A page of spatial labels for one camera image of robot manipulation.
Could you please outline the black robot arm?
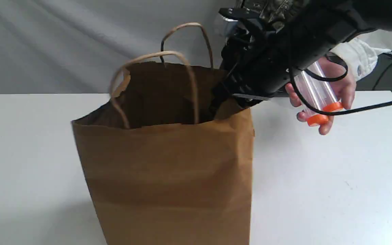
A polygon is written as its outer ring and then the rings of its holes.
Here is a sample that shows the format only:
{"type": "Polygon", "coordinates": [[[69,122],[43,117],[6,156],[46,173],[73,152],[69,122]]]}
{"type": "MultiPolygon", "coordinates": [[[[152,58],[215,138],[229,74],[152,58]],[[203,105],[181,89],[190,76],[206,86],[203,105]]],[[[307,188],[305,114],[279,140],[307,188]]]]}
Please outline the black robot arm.
{"type": "Polygon", "coordinates": [[[241,0],[236,8],[221,8],[222,50],[227,75],[213,88],[209,110],[215,115],[221,104],[234,97],[241,108],[271,99],[291,82],[302,103],[315,113],[341,116],[377,108],[374,104],[329,113],[313,107],[299,92],[293,77],[305,72],[320,82],[336,82],[346,74],[324,78],[308,67],[340,43],[377,29],[392,32],[392,0],[284,0],[275,9],[270,0],[255,1],[249,9],[241,0]]]}

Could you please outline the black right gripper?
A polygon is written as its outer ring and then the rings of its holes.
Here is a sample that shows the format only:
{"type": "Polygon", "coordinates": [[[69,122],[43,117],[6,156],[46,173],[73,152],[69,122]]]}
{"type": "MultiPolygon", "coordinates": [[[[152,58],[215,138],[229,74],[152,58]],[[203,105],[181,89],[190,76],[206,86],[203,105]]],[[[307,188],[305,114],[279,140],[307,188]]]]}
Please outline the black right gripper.
{"type": "Polygon", "coordinates": [[[215,115],[227,99],[242,108],[271,99],[295,76],[292,57],[293,7],[221,8],[221,68],[227,74],[212,90],[210,112],[215,115]]]}

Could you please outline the person's right hand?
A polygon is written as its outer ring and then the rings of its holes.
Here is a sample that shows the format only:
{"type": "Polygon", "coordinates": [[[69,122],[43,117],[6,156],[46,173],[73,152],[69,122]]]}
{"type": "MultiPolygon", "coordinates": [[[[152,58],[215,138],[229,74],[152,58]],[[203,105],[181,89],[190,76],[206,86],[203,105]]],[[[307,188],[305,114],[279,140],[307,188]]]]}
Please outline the person's right hand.
{"type": "MultiPolygon", "coordinates": [[[[319,59],[319,64],[322,68],[323,73],[327,77],[338,77],[342,76],[345,72],[345,68],[342,65],[338,65],[329,61],[326,57],[319,59]]],[[[355,99],[355,90],[357,87],[356,80],[351,73],[348,73],[344,79],[331,82],[333,91],[337,98],[341,101],[342,106],[345,110],[350,110],[355,99]]],[[[285,90],[290,98],[290,103],[293,107],[300,107],[301,101],[294,91],[292,84],[288,83],[285,85],[285,90]]],[[[327,135],[333,126],[334,117],[330,116],[329,121],[320,126],[318,131],[320,135],[327,135]]]]}

